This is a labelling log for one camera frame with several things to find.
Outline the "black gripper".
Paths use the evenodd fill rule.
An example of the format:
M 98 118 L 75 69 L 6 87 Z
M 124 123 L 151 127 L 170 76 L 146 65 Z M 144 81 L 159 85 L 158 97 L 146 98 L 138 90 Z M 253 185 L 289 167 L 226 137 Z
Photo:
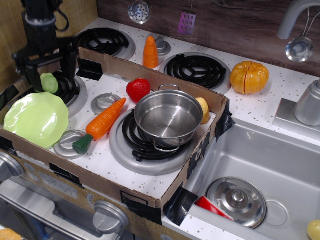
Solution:
M 12 55 L 16 72 L 26 76 L 36 93 L 43 91 L 38 67 L 60 60 L 63 76 L 75 84 L 76 38 L 57 37 L 55 22 L 24 22 L 27 45 Z

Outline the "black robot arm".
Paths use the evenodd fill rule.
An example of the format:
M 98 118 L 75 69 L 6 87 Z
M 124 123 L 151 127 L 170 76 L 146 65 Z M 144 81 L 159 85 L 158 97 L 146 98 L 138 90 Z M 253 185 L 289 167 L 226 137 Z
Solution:
M 60 62 L 64 77 L 73 80 L 77 64 L 76 38 L 57 37 L 69 29 L 70 22 L 60 10 L 61 0 L 22 0 L 21 13 L 27 44 L 12 55 L 18 74 L 23 74 L 35 92 L 43 91 L 38 68 Z

